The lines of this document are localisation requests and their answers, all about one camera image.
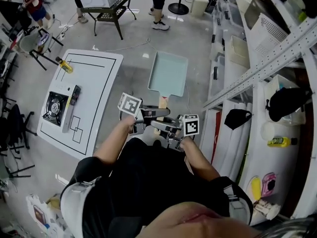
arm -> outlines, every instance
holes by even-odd
[[[25,7],[28,6],[29,4],[33,3],[34,0],[29,0],[28,2],[25,3]]]
[[[135,119],[133,116],[128,116],[120,121],[105,142],[102,143],[101,147],[94,153],[94,156],[104,164],[114,164],[134,123]]]
[[[181,141],[180,146],[184,149],[194,174],[208,181],[220,177],[217,170],[207,161],[203,153],[190,137],[185,137]]]

yellow bottle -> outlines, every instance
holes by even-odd
[[[261,199],[261,180],[259,177],[252,178],[251,190],[254,200],[258,201]]]
[[[59,63],[59,66],[65,70],[67,73],[72,73],[73,72],[73,68],[63,59],[61,59],[60,57],[56,57],[56,62]]]
[[[273,140],[268,141],[269,147],[287,147],[290,145],[297,145],[297,138],[289,139],[288,137],[275,137]]]

tool handle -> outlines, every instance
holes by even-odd
[[[160,97],[159,97],[158,108],[159,108],[159,109],[166,109],[166,108],[167,108],[167,102],[168,102],[168,97],[160,96]],[[164,117],[158,117],[157,120],[163,121],[163,120],[164,120]],[[154,133],[155,133],[156,135],[159,135],[159,134],[160,134],[160,130],[155,129],[155,130],[154,130]]]

blue shorts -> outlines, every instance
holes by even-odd
[[[44,18],[45,15],[46,15],[46,10],[45,10],[44,6],[42,6],[41,8],[36,10],[35,12],[31,13],[32,18],[35,21],[39,21],[40,19]]]

white table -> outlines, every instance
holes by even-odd
[[[45,99],[37,134],[81,160],[93,154],[104,109],[123,56],[99,51],[67,50],[62,59],[72,66],[73,72],[68,74],[58,67],[48,92],[56,81],[76,84],[81,88],[70,119],[70,129],[62,133],[55,124],[43,122]]]

